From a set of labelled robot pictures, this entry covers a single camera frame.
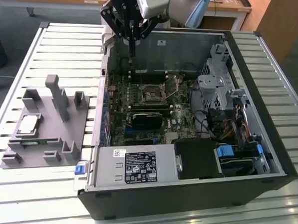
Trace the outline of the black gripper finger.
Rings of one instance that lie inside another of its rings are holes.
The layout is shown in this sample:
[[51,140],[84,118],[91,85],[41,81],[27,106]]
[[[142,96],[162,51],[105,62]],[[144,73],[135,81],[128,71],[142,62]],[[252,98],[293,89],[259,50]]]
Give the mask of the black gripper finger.
[[123,38],[124,43],[128,45],[129,58],[132,58],[132,28],[130,27],[130,21],[123,21],[116,9],[112,6],[111,1],[104,4],[101,10],[102,18],[111,27],[117,37]]
[[134,19],[133,25],[133,45],[132,45],[132,57],[136,54],[136,42],[145,39],[151,31],[162,22],[162,14],[147,19],[144,23],[141,23],[141,16],[137,16]]

